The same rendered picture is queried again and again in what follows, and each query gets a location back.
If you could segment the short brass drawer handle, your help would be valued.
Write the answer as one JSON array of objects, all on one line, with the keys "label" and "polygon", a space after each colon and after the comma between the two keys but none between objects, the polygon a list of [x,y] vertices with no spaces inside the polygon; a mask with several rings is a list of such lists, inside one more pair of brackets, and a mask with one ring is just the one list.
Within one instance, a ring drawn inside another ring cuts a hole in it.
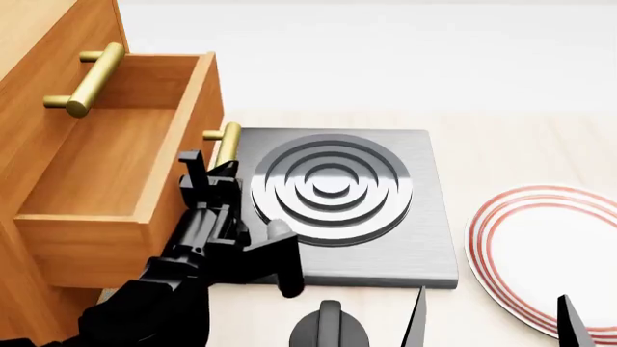
[{"label": "short brass drawer handle", "polygon": [[204,130],[202,137],[205,141],[219,141],[214,167],[235,161],[241,135],[241,126],[236,122],[229,122],[223,130]]}]

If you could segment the wooden cabinet body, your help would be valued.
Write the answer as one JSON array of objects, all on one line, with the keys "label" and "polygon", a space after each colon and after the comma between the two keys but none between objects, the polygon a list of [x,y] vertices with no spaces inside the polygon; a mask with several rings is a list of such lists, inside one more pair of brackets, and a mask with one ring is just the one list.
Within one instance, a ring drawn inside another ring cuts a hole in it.
[{"label": "wooden cabinet body", "polygon": [[0,340],[64,340],[97,299],[49,285],[13,219],[76,124],[44,95],[72,92],[80,51],[124,40],[116,0],[0,0]]}]

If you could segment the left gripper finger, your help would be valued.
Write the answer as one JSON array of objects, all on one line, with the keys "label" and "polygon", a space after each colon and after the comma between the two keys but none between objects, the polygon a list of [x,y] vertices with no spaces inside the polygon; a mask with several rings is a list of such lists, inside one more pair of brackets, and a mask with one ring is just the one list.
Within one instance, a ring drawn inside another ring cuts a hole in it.
[{"label": "left gripper finger", "polygon": [[238,167],[238,161],[227,161],[207,172],[208,181],[235,181]]},{"label": "left gripper finger", "polygon": [[207,173],[200,149],[192,149],[179,153],[178,161],[186,165],[186,177],[193,185],[207,185]]}]

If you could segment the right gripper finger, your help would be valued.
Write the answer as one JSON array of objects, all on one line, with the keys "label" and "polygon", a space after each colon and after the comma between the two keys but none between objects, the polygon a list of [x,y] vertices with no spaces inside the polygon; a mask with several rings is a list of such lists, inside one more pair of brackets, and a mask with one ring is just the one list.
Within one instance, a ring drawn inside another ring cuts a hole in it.
[{"label": "right gripper finger", "polygon": [[596,347],[566,294],[557,299],[557,331],[559,347]]},{"label": "right gripper finger", "polygon": [[411,318],[404,333],[401,347],[423,347],[427,316],[426,288],[419,288]]}]

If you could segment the wooden drawer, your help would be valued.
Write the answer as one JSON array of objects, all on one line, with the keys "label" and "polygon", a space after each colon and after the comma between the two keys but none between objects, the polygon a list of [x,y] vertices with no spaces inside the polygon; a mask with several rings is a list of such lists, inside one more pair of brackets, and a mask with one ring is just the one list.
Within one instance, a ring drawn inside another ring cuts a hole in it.
[{"label": "wooden drawer", "polygon": [[138,277],[185,210],[178,154],[210,152],[202,133],[223,113],[215,54],[124,57],[15,216],[46,282],[112,288]]}]

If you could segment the black round knob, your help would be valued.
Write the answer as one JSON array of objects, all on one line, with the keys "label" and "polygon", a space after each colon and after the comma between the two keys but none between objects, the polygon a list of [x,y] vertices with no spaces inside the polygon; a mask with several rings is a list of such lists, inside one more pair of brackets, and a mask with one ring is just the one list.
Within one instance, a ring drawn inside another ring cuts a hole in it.
[{"label": "black round knob", "polygon": [[369,347],[369,339],[362,324],[342,311],[340,302],[324,300],[294,326],[289,347]]}]

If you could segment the white plate with red rings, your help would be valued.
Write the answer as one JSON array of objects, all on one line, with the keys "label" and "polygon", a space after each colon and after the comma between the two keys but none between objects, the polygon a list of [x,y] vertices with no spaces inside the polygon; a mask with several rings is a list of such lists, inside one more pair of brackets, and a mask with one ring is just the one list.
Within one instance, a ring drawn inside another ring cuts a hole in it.
[{"label": "white plate with red rings", "polygon": [[533,184],[486,199],[464,248],[484,291],[529,328],[557,336],[567,295],[597,346],[617,347],[617,198]]}]

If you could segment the silver stove plate with rings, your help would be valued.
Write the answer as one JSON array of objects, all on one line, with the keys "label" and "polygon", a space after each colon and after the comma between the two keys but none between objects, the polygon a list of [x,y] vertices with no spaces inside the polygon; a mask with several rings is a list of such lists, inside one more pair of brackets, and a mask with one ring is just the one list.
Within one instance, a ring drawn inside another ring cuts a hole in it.
[{"label": "silver stove plate with rings", "polygon": [[457,287],[428,132],[245,128],[237,159],[252,239],[286,222],[307,284]]}]

